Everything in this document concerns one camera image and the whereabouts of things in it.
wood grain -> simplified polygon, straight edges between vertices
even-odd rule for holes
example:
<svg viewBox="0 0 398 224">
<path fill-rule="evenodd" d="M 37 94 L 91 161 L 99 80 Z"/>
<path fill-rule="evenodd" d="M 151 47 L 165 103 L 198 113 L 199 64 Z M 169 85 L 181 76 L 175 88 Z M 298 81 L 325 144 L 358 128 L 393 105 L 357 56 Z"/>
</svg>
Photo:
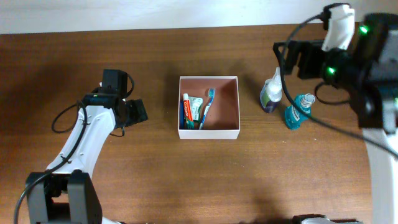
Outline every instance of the wood grain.
<svg viewBox="0 0 398 224">
<path fill-rule="evenodd" d="M 320 24 L 298 39 L 321 39 Z M 149 120 L 107 138 L 93 174 L 104 216 L 126 223 L 283 223 L 322 213 L 371 222 L 368 156 L 361 141 L 306 121 L 297 131 L 278 109 L 265 114 L 259 93 L 273 76 L 274 42 L 293 26 L 124 30 L 0 35 L 0 222 L 10 223 L 26 177 L 44 170 L 68 134 L 50 125 L 68 105 L 98 86 L 104 68 L 130 73 L 131 98 L 142 98 Z M 236 75 L 241 132 L 237 140 L 180 140 L 181 75 Z M 287 78 L 292 95 L 319 80 Z M 342 91 L 320 96 L 342 100 Z M 356 131 L 349 106 L 316 102 L 313 114 Z M 58 128 L 72 124 L 74 112 Z M 27 207 L 20 223 L 28 223 Z"/>
</svg>

white box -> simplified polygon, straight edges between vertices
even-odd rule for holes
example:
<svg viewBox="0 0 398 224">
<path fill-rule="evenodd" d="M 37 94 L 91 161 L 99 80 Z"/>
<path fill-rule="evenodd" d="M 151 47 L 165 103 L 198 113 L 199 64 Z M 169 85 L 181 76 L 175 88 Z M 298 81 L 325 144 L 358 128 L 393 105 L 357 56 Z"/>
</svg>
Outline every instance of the white box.
<svg viewBox="0 0 398 224">
<path fill-rule="evenodd" d="M 238 77 L 236 76 L 192 76 L 180 77 L 180 91 L 178 94 L 178 134 L 180 139 L 236 139 L 241 130 L 241 116 L 239 111 Z M 203 98 L 200 119 L 203 111 L 210 102 L 207 90 L 216 88 L 216 95 L 206 115 L 203 130 L 198 130 L 199 124 L 195 123 L 196 130 L 180 128 L 180 110 L 182 95 Z"/>
</svg>

mouthwash bottle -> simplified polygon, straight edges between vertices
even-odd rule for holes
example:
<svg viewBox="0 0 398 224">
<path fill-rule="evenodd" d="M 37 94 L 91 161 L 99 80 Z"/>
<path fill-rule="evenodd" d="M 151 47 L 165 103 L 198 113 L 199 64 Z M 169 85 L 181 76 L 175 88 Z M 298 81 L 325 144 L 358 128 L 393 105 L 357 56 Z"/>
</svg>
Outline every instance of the mouthwash bottle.
<svg viewBox="0 0 398 224">
<path fill-rule="evenodd" d="M 294 101 L 306 114 L 311 114 L 311 105 L 315 102 L 315 97 L 312 94 L 297 95 Z M 306 119 L 308 118 L 298 112 L 293 105 L 290 105 L 285 110 L 285 123 L 291 130 L 298 129 Z"/>
</svg>

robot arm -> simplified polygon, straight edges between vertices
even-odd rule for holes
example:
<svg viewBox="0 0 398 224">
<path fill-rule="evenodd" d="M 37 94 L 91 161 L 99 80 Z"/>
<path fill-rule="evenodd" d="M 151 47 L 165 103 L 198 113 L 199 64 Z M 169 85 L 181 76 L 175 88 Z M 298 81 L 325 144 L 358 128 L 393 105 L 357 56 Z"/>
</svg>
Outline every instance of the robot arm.
<svg viewBox="0 0 398 224">
<path fill-rule="evenodd" d="M 102 86 L 87 94 L 82 103 L 87 113 L 83 137 L 66 164 L 35 185 L 27 195 L 29 218 L 36 223 L 104 223 L 112 222 L 102 216 L 102 209 L 91 177 L 96 160 L 111 131 L 147 120 L 142 100 L 124 101 L 132 92 L 127 92 L 129 75 L 120 70 L 105 70 Z M 58 166 L 75 147 L 82 132 L 85 115 L 78 112 L 75 127 L 60 154 L 47 167 Z M 43 176 L 33 172 L 27 178 L 29 185 Z M 55 203 L 52 198 L 68 194 L 68 203 Z"/>
<path fill-rule="evenodd" d="M 391 150 L 366 143 L 373 223 L 398 223 L 398 15 L 368 14 L 359 28 L 358 43 L 349 52 L 353 14 L 344 4 L 326 7 L 322 14 L 324 28 L 329 28 L 325 41 L 291 41 L 285 74 L 292 73 L 297 64 L 299 78 L 323 78 L 326 84 L 349 93 L 363 136 Z M 284 44 L 274 44 L 277 58 L 281 58 L 278 48 Z M 334 222 L 318 215 L 294 219 L 294 224 L 321 223 Z"/>
</svg>

white wall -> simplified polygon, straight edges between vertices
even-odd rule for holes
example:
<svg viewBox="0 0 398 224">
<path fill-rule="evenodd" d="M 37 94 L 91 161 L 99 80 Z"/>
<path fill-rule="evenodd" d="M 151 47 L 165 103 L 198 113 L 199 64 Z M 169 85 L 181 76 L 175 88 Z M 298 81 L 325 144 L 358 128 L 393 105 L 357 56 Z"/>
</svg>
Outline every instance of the white wall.
<svg viewBox="0 0 398 224">
<path fill-rule="evenodd" d="M 294 24 L 333 2 L 398 13 L 398 0 L 2 0 L 0 34 Z"/>
</svg>

